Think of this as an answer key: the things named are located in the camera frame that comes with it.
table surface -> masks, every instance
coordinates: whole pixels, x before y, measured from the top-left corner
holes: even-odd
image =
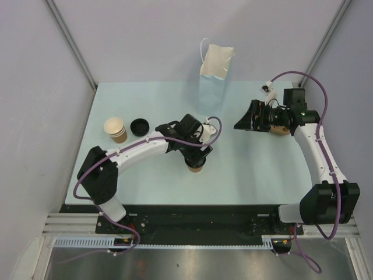
[[[179,151],[158,155],[131,166],[118,179],[117,196],[123,204],[258,205],[299,202],[311,188],[302,151],[291,136],[234,130],[252,99],[264,100],[264,81],[227,84],[219,117],[223,129],[200,173],[192,173]],[[278,81],[278,100],[291,82]],[[76,175],[88,151],[117,148],[104,132],[111,117],[121,117],[128,128],[126,145],[136,139],[131,121],[145,118],[150,131],[156,126],[197,113],[198,82],[100,83],[68,189],[66,204],[91,204],[73,197]],[[78,194],[86,196],[80,186]]]

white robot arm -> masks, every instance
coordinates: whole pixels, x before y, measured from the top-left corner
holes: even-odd
[[[78,179],[99,160],[116,153],[84,178],[82,186],[93,202],[110,219],[118,222],[126,215],[126,210],[115,196],[120,174],[141,160],[171,151],[180,151],[190,169],[200,170],[212,151],[211,146],[204,144],[216,132],[209,120],[202,124],[187,114],[180,122],[159,125],[147,136],[118,149],[104,151],[99,146],[92,148],[78,172]]]
[[[268,95],[273,90],[268,85],[262,89]],[[283,103],[285,106],[272,108],[269,100],[252,100],[247,113],[234,126],[238,130],[262,132],[269,132],[272,125],[284,126],[302,149],[311,174],[312,188],[299,203],[279,206],[280,220],[306,225],[333,224],[339,213],[339,223],[347,223],[360,195],[358,185],[349,183],[338,168],[325,141],[322,126],[319,139],[316,138],[320,117],[316,111],[307,110],[305,90],[285,89]]]

paper cup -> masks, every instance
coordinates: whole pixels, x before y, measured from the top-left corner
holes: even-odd
[[[197,172],[200,172],[200,171],[202,170],[202,167],[203,167],[203,166],[201,166],[201,167],[197,167],[197,168],[191,168],[191,167],[188,166],[188,169],[189,169],[191,172],[193,172],[193,173],[197,173]]]
[[[123,143],[127,140],[127,132],[121,118],[110,118],[104,124],[104,131],[115,143]]]

white rope handle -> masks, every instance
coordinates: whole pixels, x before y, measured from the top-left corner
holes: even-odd
[[[200,50],[200,58],[202,59],[202,63],[204,63],[203,55],[202,55],[202,44],[203,44],[203,41],[205,41],[205,40],[207,40],[210,44],[210,40],[208,38],[203,38],[202,41],[200,42],[199,50]]]

black cup lid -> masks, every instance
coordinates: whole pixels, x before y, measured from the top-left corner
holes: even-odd
[[[145,136],[149,132],[149,123],[143,118],[137,118],[131,122],[130,128],[134,136]]]

